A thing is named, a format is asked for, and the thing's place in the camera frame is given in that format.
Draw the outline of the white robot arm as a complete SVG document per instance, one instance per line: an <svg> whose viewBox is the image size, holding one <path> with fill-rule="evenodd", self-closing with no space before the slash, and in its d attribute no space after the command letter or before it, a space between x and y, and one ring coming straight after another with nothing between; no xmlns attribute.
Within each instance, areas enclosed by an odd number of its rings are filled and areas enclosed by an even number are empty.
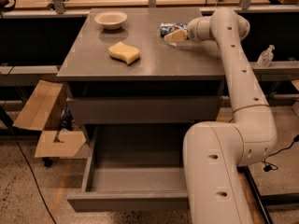
<svg viewBox="0 0 299 224"><path fill-rule="evenodd" d="M194 124L183 141L192 224L253 224L237 169L269 156L278 132L271 108L242 49L249 22L228 7L199 17L167 43L213 40L221 52L234 120Z"/></svg>

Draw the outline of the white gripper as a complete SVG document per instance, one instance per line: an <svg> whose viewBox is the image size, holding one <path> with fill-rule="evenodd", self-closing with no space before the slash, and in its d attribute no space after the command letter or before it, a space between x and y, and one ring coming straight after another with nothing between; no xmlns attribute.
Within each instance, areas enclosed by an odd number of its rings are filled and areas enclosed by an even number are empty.
<svg viewBox="0 0 299 224"><path fill-rule="evenodd" d="M166 35L164 41L166 43L181 43L187 38L195 42L211 40L210 18L199 17L193 19L187 25L187 32L184 29L177 29Z"/></svg>

